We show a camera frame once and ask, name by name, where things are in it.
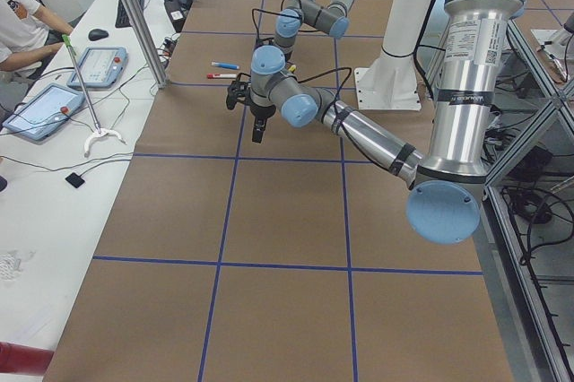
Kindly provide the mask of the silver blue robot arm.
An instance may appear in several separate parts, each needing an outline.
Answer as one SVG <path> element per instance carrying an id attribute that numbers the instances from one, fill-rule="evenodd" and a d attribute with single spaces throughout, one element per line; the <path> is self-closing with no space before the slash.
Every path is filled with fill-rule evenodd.
<path id="1" fill-rule="evenodd" d="M 275 22 L 273 45 L 289 60 L 302 25 L 340 39 L 349 27 L 349 13 L 354 2 L 330 0 L 329 4 L 322 5 L 317 0 L 283 0 Z"/>
<path id="2" fill-rule="evenodd" d="M 298 0 L 281 12 L 273 43 L 256 48 L 251 60 L 248 100 L 256 119 L 253 138 L 261 140 L 266 120 L 274 113 L 294 127 L 319 121 L 406 183 L 410 190 L 406 216 L 420 236 L 440 244 L 462 241 L 479 224 L 486 176 L 481 146 L 507 24 L 523 11 L 525 0 L 445 0 L 446 54 L 427 154 L 331 91 L 303 85 L 287 69 L 301 24 L 338 38 L 347 28 L 353 1 L 334 0 L 322 8 L 315 0 Z"/>

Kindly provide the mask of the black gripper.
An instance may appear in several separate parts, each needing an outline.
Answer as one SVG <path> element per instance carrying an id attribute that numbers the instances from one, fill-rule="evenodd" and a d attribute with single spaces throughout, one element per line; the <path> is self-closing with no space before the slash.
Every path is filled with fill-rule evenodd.
<path id="1" fill-rule="evenodd" d="M 255 103 L 252 103 L 249 109 L 255 118 L 252 127 L 252 142 L 262 143 L 265 134 L 266 121 L 275 114 L 276 106 L 259 106 Z"/>

